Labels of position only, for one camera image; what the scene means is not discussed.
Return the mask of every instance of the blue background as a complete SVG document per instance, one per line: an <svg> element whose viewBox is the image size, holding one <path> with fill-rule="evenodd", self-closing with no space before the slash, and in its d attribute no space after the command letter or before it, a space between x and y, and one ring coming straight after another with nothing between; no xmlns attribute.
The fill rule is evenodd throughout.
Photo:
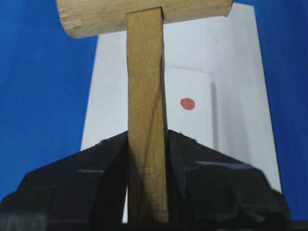
<svg viewBox="0 0 308 231"><path fill-rule="evenodd" d="M308 1L254 5L282 190L308 220ZM54 0L0 2L0 199L35 168L78 152L97 37L72 39Z"/></svg>

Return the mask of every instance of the wooden mallet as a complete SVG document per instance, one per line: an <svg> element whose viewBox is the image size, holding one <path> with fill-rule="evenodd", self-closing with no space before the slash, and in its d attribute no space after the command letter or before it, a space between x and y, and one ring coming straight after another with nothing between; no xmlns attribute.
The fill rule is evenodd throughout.
<svg viewBox="0 0 308 231"><path fill-rule="evenodd" d="M74 38L127 30L129 222L169 220L163 23L227 16L232 3L233 0L57 0L62 25Z"/></svg>

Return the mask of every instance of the mallet handle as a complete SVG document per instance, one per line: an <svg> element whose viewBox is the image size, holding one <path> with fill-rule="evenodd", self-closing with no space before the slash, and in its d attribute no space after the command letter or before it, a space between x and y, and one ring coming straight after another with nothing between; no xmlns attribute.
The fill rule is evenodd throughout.
<svg viewBox="0 0 308 231"><path fill-rule="evenodd" d="M128 221L168 222L161 8L127 15Z"/></svg>

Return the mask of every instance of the wooden block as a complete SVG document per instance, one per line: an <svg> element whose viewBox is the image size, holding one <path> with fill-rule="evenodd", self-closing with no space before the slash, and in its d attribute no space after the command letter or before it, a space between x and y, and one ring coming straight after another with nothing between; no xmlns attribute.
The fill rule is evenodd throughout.
<svg viewBox="0 0 308 231"><path fill-rule="evenodd" d="M126 14L161 7L164 23L227 16L233 0L56 0L61 23L75 38L126 30Z"/></svg>
<svg viewBox="0 0 308 231"><path fill-rule="evenodd" d="M161 8L127 15L128 222L168 222Z"/></svg>

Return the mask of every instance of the red dot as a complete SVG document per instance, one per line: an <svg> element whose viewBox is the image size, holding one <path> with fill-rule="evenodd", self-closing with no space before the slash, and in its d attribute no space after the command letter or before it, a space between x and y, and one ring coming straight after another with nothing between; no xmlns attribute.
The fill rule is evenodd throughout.
<svg viewBox="0 0 308 231"><path fill-rule="evenodd" d="M186 110L192 110L196 106L195 102L190 98L182 99L181 105Z"/></svg>

